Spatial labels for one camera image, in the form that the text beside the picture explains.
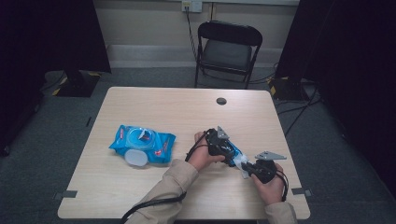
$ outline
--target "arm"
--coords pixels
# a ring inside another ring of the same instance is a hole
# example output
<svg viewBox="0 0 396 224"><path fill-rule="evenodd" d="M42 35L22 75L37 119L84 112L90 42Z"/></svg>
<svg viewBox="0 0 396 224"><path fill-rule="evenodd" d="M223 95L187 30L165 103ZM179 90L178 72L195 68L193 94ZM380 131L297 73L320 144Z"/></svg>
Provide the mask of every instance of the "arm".
<svg viewBox="0 0 396 224"><path fill-rule="evenodd" d="M202 134L203 133L197 133L194 136L195 141L197 141ZM198 145L205 146L207 142L203 139ZM194 180L198 177L199 171L206 168L214 161L223 161L224 159L223 156L210 156L207 147L196 148L188 162L173 160L171 167L163 174L163 180L154 186L139 203L180 196L189 189ZM181 208L181 202L141 208L133 213L126 223L173 223Z"/></svg>
<svg viewBox="0 0 396 224"><path fill-rule="evenodd" d="M276 169L283 172L283 168L277 163ZM282 180L276 175L270 182L263 184L257 176L252 175L251 177L265 204L264 212L268 221L271 224L297 223L293 206L287 202L282 202L284 188Z"/></svg>

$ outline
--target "hand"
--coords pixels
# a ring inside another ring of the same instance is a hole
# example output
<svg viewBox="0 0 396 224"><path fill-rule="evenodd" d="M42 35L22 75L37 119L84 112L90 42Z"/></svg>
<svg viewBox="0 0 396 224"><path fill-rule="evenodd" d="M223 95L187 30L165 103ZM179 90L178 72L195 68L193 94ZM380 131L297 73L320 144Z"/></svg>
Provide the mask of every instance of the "hand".
<svg viewBox="0 0 396 224"><path fill-rule="evenodd" d="M196 133L195 136L194 136L195 142L198 141L198 139L203 134L204 133L202 133L202 132ZM200 172L202 169L204 169L207 166L209 166L210 163L212 163L212 162L224 161L225 160L224 156L211 156L211 155L209 155L209 149L207 147L207 142L206 142L205 138L203 138L198 143L197 146L198 146L198 148L196 148L195 151L192 153L190 159L188 160L188 163L191 164L193 167L195 167L195 169L198 172Z"/></svg>
<svg viewBox="0 0 396 224"><path fill-rule="evenodd" d="M278 171L283 172L283 168L279 164L275 163L275 166ZM255 175L252 175L251 178L265 205L282 202L283 188L285 186L279 176L276 175L274 179L266 184L263 184Z"/></svg>

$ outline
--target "gray carpet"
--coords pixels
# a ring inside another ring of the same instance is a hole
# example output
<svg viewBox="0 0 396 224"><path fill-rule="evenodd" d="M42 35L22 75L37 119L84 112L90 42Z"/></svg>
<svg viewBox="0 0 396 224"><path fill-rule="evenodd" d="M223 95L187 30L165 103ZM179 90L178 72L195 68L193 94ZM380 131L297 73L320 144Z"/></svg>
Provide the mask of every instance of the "gray carpet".
<svg viewBox="0 0 396 224"><path fill-rule="evenodd" d="M252 80L272 72L270 68L257 68ZM0 223L118 223L118 220L61 220L57 217L61 201L54 200L53 195L67 188L108 88L193 88L193 74L191 67L118 68L113 69L113 74L103 74L91 98L54 97L51 94L56 86L45 90L37 113L10 145L10 156L0 158ZM47 73L47 84L61 75L62 72ZM200 81L205 84L200 88L207 85L243 88L242 83L225 83L210 77ZM264 83L251 84L249 88L268 90ZM310 94L313 89L312 85L306 86ZM274 103L278 112L302 105L277 100ZM279 115L285 131L299 112ZM370 164L344 140L340 127L337 118L320 102L309 106L287 135L302 185L314 194L307 198L311 217L299 222L396 223L395 201Z"/></svg>

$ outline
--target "blue plastic bag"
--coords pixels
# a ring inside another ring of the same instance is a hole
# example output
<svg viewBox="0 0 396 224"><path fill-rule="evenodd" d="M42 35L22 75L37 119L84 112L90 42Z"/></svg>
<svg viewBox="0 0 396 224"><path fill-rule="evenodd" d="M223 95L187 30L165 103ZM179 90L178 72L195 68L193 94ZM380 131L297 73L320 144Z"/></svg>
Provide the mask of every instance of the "blue plastic bag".
<svg viewBox="0 0 396 224"><path fill-rule="evenodd" d="M138 150L147 155L146 160L148 162L168 163L172 158L172 146L175 139L176 137L171 133L157 133L147 128L121 125L113 144L109 148L115 149L126 160L126 156L144 155L141 152L130 153L132 152L130 150Z"/></svg>

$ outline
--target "beige jacket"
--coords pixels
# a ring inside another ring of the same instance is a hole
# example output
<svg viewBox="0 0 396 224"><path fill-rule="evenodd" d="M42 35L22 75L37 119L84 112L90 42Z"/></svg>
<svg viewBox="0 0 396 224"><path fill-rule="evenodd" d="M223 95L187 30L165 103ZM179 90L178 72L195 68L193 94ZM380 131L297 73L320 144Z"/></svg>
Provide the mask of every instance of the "beige jacket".
<svg viewBox="0 0 396 224"><path fill-rule="evenodd" d="M189 163L173 160L171 167L163 174L161 180L139 203L156 199L175 198L186 192L198 172ZM126 223L174 223L181 210L181 203L159 204L137 210ZM289 203L274 203L264 207L264 212L271 224L297 223L293 207Z"/></svg>

